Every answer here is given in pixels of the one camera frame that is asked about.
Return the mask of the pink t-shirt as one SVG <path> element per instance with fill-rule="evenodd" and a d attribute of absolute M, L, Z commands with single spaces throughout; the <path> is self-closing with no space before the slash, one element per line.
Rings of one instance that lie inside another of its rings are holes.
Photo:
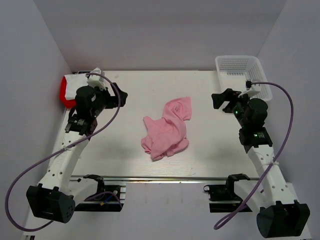
<path fill-rule="evenodd" d="M 185 121 L 191 117 L 192 102 L 189 96 L 167 102 L 162 117 L 157 120 L 143 117 L 147 135 L 141 139 L 141 146 L 152 161 L 172 157 L 189 146 Z"/>

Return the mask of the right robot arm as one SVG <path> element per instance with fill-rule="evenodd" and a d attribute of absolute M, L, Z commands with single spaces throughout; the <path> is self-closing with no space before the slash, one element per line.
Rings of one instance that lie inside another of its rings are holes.
<path fill-rule="evenodd" d="M 218 230 L 237 213 L 249 208 L 256 213 L 256 224 L 264 238 L 298 237 L 302 234 L 310 209 L 299 203 L 285 181 L 274 153 L 273 142 L 265 128 L 268 104 L 259 98 L 234 91 L 231 88 L 211 95 L 214 109 L 231 113 L 240 124 L 239 140 L 252 161 L 259 176 L 257 182 L 250 181 L 245 174 L 229 175 L 225 183 L 226 195 L 241 199 L 236 210 L 215 225 Z"/>

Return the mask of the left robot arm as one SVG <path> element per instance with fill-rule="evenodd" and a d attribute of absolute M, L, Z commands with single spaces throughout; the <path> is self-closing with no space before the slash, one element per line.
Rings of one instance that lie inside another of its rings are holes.
<path fill-rule="evenodd" d="M 53 157 L 47 173 L 37 186 L 30 186 L 26 197 L 33 215 L 60 223 L 67 223 L 76 206 L 85 199 L 99 200 L 106 187 L 101 176 L 87 174 L 69 184 L 74 168 L 98 126 L 97 117 L 105 109 L 123 107 L 128 94 L 114 82 L 114 95 L 107 89 L 82 86 L 76 91 L 75 106 L 68 114 L 61 153 Z"/>

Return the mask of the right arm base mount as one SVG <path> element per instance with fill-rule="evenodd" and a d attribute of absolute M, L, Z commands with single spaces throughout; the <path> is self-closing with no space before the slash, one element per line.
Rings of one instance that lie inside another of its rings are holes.
<path fill-rule="evenodd" d="M 242 203 L 243 199 L 235 193 L 235 182 L 251 179 L 243 173 L 231 174 L 224 184 L 209 184 L 203 191 L 209 195 L 210 213 L 232 213 Z"/>

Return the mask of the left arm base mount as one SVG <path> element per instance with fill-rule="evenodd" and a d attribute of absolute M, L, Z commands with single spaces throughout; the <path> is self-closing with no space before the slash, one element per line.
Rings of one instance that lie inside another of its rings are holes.
<path fill-rule="evenodd" d="M 126 184 L 113 182 L 96 174 L 87 174 L 80 180 L 93 180 L 97 183 L 96 192 L 86 196 L 75 206 L 76 212 L 120 212 L 125 203 Z"/>

